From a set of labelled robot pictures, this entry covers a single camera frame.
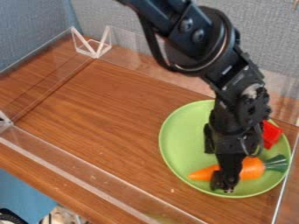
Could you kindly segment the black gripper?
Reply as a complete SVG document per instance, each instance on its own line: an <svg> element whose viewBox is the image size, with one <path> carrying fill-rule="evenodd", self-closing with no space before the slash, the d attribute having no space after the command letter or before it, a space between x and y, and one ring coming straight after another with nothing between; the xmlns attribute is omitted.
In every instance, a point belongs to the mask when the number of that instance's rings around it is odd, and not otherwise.
<svg viewBox="0 0 299 224"><path fill-rule="evenodd" d="M224 193L232 193L239 183L239 174L243 168L242 162L246 156L256 157L264 147L263 130L260 122L248 130L226 132L227 124L215 122L211 117L203 128L204 152L218 154L219 169L211 175L210 189L222 189Z"/></svg>

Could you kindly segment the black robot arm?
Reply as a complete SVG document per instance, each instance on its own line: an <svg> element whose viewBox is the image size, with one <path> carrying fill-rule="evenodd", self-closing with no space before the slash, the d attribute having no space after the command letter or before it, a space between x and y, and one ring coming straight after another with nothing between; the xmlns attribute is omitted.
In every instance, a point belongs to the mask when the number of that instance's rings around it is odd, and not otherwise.
<svg viewBox="0 0 299 224"><path fill-rule="evenodd" d="M192 0L116 1L139 17L158 64L200 77L215 91L203 129L204 152L219 162L210 188L231 193L244 158L263 149L263 121L271 114L263 74L240 49L239 30L220 10Z"/></svg>

